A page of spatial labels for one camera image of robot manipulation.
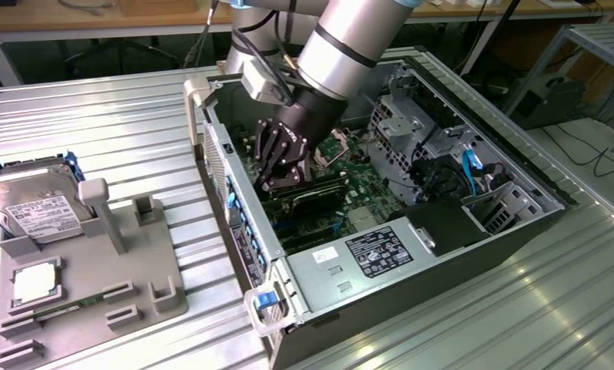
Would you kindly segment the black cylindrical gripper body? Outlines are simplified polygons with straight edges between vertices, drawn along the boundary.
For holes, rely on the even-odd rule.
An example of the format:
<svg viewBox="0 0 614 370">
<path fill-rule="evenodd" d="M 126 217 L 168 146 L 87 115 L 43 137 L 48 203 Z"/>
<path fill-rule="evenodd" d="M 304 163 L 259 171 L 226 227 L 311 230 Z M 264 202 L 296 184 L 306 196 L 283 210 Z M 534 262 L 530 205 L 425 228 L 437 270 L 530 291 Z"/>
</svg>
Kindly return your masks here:
<svg viewBox="0 0 614 370">
<path fill-rule="evenodd" d="M 314 150 L 330 135 L 334 124 L 340 120 L 347 109 L 347 100 L 328 97 L 314 89 L 296 88 L 294 103 L 275 110 L 275 121 L 296 137 L 307 148 Z"/>
</svg>

